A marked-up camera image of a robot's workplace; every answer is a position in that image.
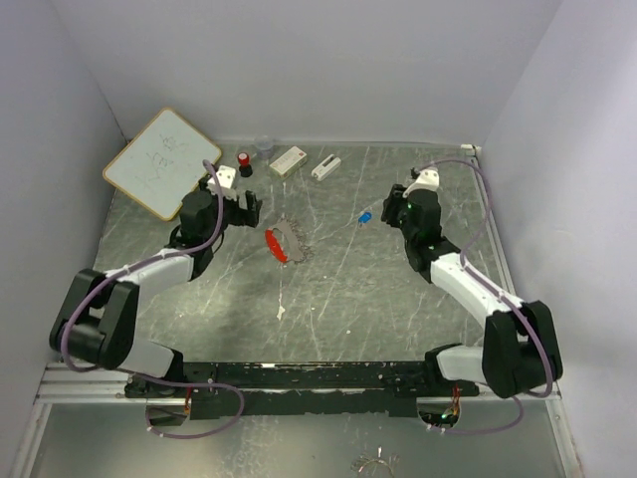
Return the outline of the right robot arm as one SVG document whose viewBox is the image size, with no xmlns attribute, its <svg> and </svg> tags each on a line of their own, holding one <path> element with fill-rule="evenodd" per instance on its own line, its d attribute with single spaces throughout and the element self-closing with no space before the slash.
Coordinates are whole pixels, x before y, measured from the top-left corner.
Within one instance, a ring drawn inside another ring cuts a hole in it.
<svg viewBox="0 0 637 478">
<path fill-rule="evenodd" d="M 457 380 L 481 383 L 509 398 L 548 389 L 563 375 L 552 313 L 542 301 L 526 302 L 475 270 L 442 233 L 435 191 L 394 184 L 381 221 L 404 239 L 410 267 L 459 303 L 484 332 L 479 347 L 449 345 L 426 354 L 424 388 L 441 396 Z"/>
</svg>

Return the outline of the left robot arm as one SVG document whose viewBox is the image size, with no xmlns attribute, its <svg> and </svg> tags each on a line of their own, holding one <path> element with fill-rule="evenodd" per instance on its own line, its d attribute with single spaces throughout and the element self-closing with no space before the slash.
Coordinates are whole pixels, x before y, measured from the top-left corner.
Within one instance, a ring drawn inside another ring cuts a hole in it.
<svg viewBox="0 0 637 478">
<path fill-rule="evenodd" d="M 136 336 L 138 309 L 154 296 L 197 279 L 214 258 L 229 226 L 259 224 L 263 201 L 250 190 L 246 206 L 208 189 L 184 196 L 179 224 L 155 255 L 133 265 L 100 272 L 80 271 L 74 277 L 49 336 L 52 350 L 67 367 L 73 359 L 98 367 L 121 369 L 149 377 L 161 396 L 180 393 L 186 383 L 183 354 Z"/>
</svg>

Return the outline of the blue key tag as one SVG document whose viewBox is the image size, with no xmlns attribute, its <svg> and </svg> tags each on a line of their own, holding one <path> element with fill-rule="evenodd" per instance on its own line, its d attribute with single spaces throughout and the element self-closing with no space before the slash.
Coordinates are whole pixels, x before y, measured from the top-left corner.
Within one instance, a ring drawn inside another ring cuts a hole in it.
<svg viewBox="0 0 637 478">
<path fill-rule="evenodd" d="M 365 211 L 358 217 L 357 222 L 359 225 L 366 224 L 371 220 L 371 218 L 372 218 L 372 213 L 369 211 Z"/>
</svg>

